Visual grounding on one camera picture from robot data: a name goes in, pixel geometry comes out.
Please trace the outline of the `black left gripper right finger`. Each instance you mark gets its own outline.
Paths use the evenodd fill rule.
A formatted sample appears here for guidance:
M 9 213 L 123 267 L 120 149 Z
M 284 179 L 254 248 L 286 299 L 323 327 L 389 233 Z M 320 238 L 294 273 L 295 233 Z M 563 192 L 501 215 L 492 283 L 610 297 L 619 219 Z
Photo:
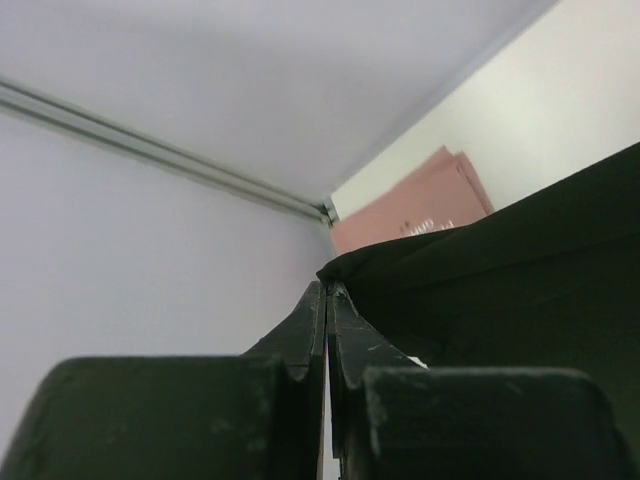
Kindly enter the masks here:
M 326 300 L 332 453 L 344 479 L 634 479 L 609 401 L 558 368 L 424 368 Z

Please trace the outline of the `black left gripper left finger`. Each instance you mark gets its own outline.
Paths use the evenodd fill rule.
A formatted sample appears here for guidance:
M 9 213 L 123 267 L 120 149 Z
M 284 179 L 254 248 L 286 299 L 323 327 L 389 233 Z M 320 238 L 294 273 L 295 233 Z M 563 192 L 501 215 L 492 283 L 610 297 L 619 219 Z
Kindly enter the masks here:
M 318 479 L 326 291 L 238 356 L 80 357 L 42 380 L 5 479 Z

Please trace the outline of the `black t shirt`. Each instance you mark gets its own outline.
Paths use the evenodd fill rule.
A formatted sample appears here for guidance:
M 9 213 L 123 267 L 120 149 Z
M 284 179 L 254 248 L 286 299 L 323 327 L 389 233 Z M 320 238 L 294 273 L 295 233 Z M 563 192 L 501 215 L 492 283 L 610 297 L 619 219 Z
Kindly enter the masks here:
M 588 374 L 639 448 L 639 149 L 467 226 L 344 254 L 319 271 L 430 366 Z

